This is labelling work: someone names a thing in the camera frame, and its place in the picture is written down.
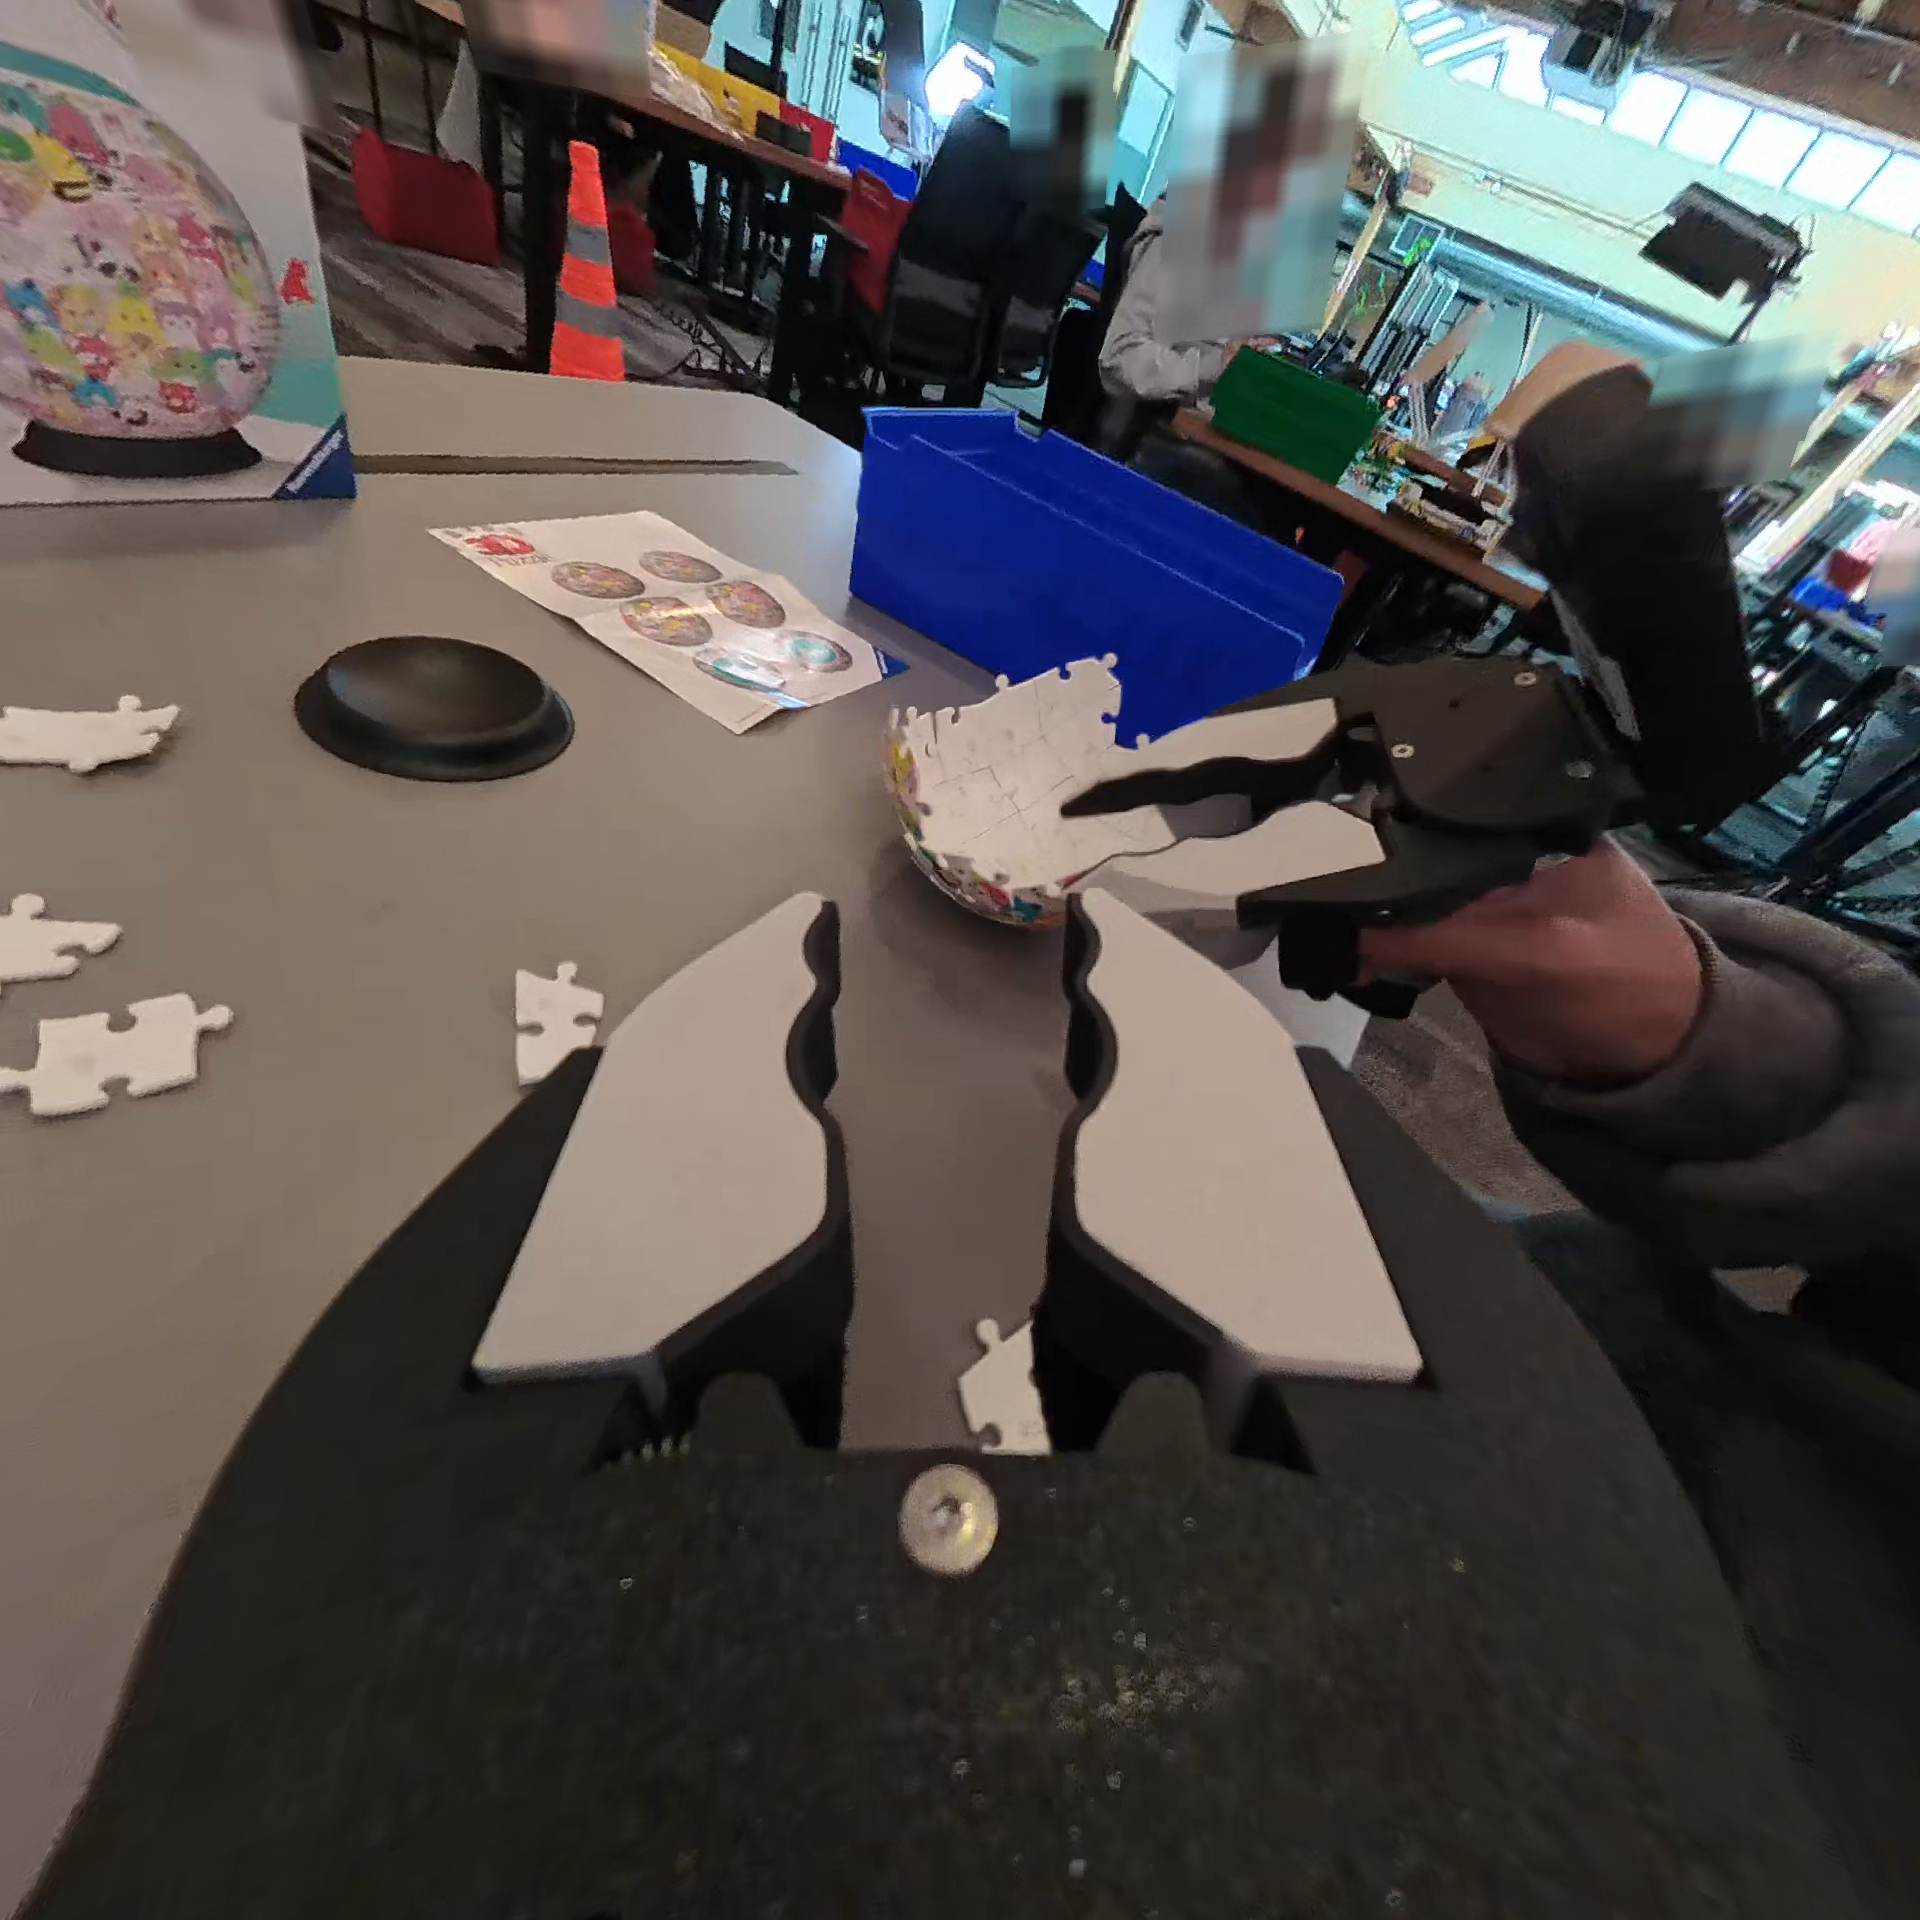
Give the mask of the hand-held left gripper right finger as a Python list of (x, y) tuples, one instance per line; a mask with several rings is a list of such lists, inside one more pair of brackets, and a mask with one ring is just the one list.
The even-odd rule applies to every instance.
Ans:
[(1283, 1381), (1408, 1387), (1423, 1352), (1283, 1022), (1110, 891), (1069, 909), (1073, 1096), (1046, 1265), (1046, 1428), (1095, 1448), (1146, 1375), (1232, 1448), (1296, 1448)]

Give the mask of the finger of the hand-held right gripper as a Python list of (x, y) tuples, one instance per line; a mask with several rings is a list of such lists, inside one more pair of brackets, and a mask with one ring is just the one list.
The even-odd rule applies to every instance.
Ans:
[(1060, 815), (1082, 821), (1216, 801), (1273, 811), (1316, 795), (1338, 740), (1343, 714), (1334, 698), (1220, 714), (1116, 747), (1097, 763), (1097, 778), (1060, 802)]
[(1119, 859), (1119, 903), (1174, 930), (1241, 930), (1241, 903), (1283, 885), (1386, 861), (1375, 824), (1324, 802), (1279, 810), (1255, 826), (1177, 839)]

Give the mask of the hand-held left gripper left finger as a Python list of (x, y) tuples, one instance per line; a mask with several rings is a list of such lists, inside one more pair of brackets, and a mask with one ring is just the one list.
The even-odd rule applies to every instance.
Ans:
[(483, 1386), (623, 1380), (678, 1434), (716, 1380), (762, 1375), (804, 1444), (839, 1445), (839, 993), (839, 909), (796, 893), (617, 1023), (471, 1357)]

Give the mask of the white puzzle ball shell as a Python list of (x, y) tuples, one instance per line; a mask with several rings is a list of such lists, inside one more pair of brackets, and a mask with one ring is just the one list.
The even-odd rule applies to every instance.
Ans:
[(1062, 802), (1111, 773), (1119, 657), (995, 680), (970, 708), (887, 715), (886, 779), (913, 866), (954, 906), (1004, 929), (1046, 929), (1069, 893), (1120, 855), (1152, 855), (1174, 829), (1152, 805), (1066, 817)]

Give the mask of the small white puzzle piece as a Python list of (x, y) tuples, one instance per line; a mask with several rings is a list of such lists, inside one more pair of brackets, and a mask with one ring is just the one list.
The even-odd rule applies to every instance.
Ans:
[(16, 895), (3, 909), (3, 990), (71, 978), (86, 958), (100, 958), (124, 936), (124, 926), (54, 919), (42, 895)]
[(576, 962), (550, 974), (519, 970), (516, 999), (516, 1085), (532, 1087), (566, 1060), (593, 1048), (607, 994), (579, 983)]

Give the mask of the white joined puzzle pieces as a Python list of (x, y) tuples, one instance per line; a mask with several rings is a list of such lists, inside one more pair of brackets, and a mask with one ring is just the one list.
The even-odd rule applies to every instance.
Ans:
[(179, 703), (138, 695), (102, 711), (3, 708), (3, 766), (54, 766), (80, 778), (156, 756), (182, 719)]
[(128, 1096), (182, 1092), (202, 1077), (202, 1042), (233, 1023), (228, 1003), (199, 1006), (172, 993), (128, 1003), (127, 1026), (109, 1013), (42, 1022), (36, 1061), (3, 1069), (3, 1092), (26, 1096), (36, 1117), (83, 1117)]
[(993, 1455), (1050, 1455), (1055, 1439), (1036, 1387), (1033, 1323), (1007, 1332), (995, 1317), (980, 1317), (973, 1336), (980, 1352), (957, 1375), (957, 1402), (973, 1444)]

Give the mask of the black round ball stand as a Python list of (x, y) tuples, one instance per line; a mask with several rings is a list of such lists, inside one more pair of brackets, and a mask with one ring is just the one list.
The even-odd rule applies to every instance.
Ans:
[(399, 779), (511, 779), (575, 743), (561, 695), (512, 655), (457, 637), (374, 637), (297, 689), (301, 733), (323, 753)]

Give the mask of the colourful puzzle ball box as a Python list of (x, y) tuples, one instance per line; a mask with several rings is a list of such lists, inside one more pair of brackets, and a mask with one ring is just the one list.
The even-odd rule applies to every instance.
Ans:
[(3, 7), (3, 510), (352, 501), (282, 2)]

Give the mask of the person's right hand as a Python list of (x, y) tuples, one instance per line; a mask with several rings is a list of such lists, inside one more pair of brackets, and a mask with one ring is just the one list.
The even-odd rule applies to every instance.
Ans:
[(1367, 980), (1450, 986), (1507, 1066), (1583, 1087), (1667, 1069), (1708, 1006), (1693, 930), (1610, 839), (1357, 951)]

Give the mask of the wooden work table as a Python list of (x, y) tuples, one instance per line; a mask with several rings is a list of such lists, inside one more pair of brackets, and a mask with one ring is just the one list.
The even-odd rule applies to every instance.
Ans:
[(1299, 511), (1334, 520), (1343, 526), (1344, 549), (1367, 555), (1377, 564), (1427, 567), (1516, 612), (1532, 612), (1549, 597), (1549, 581), (1533, 570), (1485, 555), (1473, 543), (1443, 535), (1395, 507), (1380, 507), (1367, 495), (1351, 493), (1344, 484), (1327, 484), (1286, 459), (1244, 446), (1220, 434), (1200, 410), (1178, 410), (1174, 415), (1174, 434), (1187, 446), (1223, 456), (1241, 474), (1283, 493), (1296, 501)]

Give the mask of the blue plastic bin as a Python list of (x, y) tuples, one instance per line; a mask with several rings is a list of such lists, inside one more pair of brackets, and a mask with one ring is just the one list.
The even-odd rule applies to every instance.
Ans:
[(1335, 570), (1007, 410), (865, 413), (852, 597), (1031, 680), (1116, 657), (1127, 740), (1296, 683)]

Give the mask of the green plastic bin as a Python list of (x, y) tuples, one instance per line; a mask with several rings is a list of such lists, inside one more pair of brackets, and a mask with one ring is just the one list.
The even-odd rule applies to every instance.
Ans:
[(1321, 484), (1344, 479), (1377, 437), (1375, 397), (1263, 349), (1241, 349), (1212, 397), (1215, 429)]

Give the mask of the black overhead light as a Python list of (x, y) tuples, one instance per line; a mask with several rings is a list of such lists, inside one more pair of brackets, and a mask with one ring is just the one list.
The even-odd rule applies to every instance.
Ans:
[(1642, 245), (1642, 260), (1667, 276), (1711, 299), (1741, 290), (1748, 306), (1791, 286), (1808, 254), (1801, 231), (1702, 184), (1686, 187)]

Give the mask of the printed instruction sheet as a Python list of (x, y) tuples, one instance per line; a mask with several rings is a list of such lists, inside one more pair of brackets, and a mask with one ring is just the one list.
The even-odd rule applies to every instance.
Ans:
[(436, 526), (452, 548), (735, 737), (906, 674), (801, 589), (656, 511)]

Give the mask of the dark work table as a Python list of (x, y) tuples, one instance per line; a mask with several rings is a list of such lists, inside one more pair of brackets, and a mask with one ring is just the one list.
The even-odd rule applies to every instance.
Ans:
[[(566, 257), (566, 216), (572, 159), (567, 139), (576, 132), (579, 87), (543, 85), (532, 78), (512, 82), (512, 101), (521, 129), (521, 343), (516, 349), (479, 349), (479, 365), (500, 372), (547, 372), (550, 343), (556, 325), (556, 287)], [(783, 142), (745, 136), (739, 132), (716, 129), (700, 113), (671, 106), (656, 93), (641, 93), (634, 106), (623, 106), (637, 129), (666, 152), (685, 148), (688, 158), (704, 162), (714, 177), (762, 177), (780, 184), (783, 202), (774, 231), (785, 239), (785, 264), (780, 274), (780, 306), (772, 338), (772, 360), (751, 388), (778, 408), (796, 408), (804, 372), (804, 322), (813, 282), (816, 239), (839, 218), (849, 173), (804, 158)]]

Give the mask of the orange traffic cone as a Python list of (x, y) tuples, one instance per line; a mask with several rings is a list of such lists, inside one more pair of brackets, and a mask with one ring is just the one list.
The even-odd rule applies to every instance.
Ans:
[(576, 381), (627, 381), (602, 162), (586, 139), (567, 145), (567, 216), (547, 372)]

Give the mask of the yellow plastic crate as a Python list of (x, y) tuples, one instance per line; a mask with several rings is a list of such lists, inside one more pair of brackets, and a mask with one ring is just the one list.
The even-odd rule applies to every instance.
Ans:
[(682, 46), (660, 40), (652, 50), (652, 87), (666, 101), (736, 136), (762, 136), (759, 122), (783, 125), (780, 98), (767, 87), (732, 77)]

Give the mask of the red plastic bin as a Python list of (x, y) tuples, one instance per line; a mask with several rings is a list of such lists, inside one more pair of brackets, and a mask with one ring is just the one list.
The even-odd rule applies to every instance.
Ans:
[(500, 264), (500, 228), (490, 181), (359, 129), (349, 142), (359, 212), (375, 239), (479, 267)]

